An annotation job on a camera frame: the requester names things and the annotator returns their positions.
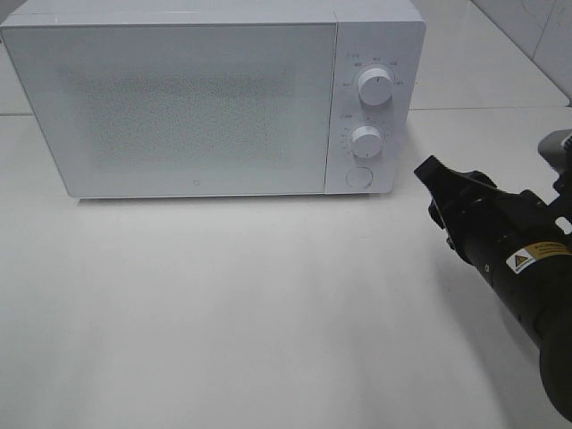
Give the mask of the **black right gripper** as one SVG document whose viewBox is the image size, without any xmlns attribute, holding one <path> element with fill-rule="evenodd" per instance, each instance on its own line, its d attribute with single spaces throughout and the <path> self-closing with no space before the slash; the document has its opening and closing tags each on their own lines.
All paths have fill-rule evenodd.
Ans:
<svg viewBox="0 0 572 429">
<path fill-rule="evenodd" d="M 414 174 L 431 194 L 430 213 L 458 256 L 492 286 L 522 283 L 507 259 L 548 236 L 540 199 L 530 191 L 502 191 L 480 172 L 455 172 L 435 156 L 426 158 Z"/>
</svg>

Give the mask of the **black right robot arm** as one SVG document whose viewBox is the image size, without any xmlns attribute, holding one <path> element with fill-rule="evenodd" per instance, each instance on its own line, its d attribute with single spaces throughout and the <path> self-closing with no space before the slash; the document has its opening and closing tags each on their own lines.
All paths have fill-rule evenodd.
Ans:
<svg viewBox="0 0 572 429">
<path fill-rule="evenodd" d="M 429 156 L 415 169 L 447 243 L 491 286 L 539 349 L 543 388 L 571 418 L 571 238 L 532 191 L 508 193 L 482 172 Z"/>
</svg>

